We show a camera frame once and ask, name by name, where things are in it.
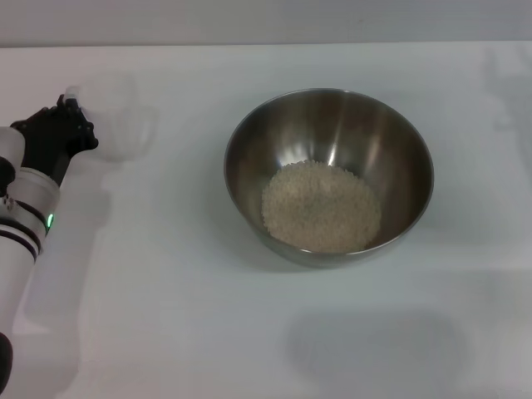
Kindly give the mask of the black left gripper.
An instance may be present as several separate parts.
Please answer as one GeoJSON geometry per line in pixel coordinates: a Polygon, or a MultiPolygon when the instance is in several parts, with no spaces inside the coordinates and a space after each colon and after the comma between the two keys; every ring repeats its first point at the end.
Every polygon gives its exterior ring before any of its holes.
{"type": "Polygon", "coordinates": [[[94,125],[86,121],[78,102],[80,90],[79,86],[69,86],[55,107],[11,124],[26,142],[22,167],[43,173],[58,186],[62,185],[71,159],[99,144],[94,125]]]}

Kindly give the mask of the clear plastic measuring cup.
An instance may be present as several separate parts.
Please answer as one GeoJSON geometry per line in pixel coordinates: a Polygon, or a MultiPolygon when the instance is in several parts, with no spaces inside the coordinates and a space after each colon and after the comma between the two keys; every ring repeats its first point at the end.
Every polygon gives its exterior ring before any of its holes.
{"type": "Polygon", "coordinates": [[[145,155],[155,139],[158,111],[140,97],[136,79],[108,72],[87,78],[74,90],[99,140],[103,160],[123,162],[145,155]]]}

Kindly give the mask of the white rice grains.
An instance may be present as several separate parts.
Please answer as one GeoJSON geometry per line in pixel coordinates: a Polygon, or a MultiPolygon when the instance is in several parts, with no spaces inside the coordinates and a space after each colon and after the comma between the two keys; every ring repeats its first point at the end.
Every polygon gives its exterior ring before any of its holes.
{"type": "Polygon", "coordinates": [[[313,160],[281,168],[261,200],[270,235],[311,252],[357,252],[375,239],[381,227],[379,200],[364,180],[313,160]]]}

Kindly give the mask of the stainless steel mixing bowl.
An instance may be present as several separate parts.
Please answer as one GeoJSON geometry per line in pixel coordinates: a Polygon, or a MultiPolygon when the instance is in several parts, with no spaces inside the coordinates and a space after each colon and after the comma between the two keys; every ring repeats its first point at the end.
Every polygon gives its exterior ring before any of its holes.
{"type": "Polygon", "coordinates": [[[353,91],[310,88],[255,107],[224,154],[235,208],[267,248],[309,268],[337,268],[396,246],[425,213],[434,188],[431,153],[412,123],[387,104],[353,91]],[[272,237],[261,215],[263,189],[283,166],[314,160],[349,170],[376,195],[382,222],[363,250],[323,254],[272,237]]]}

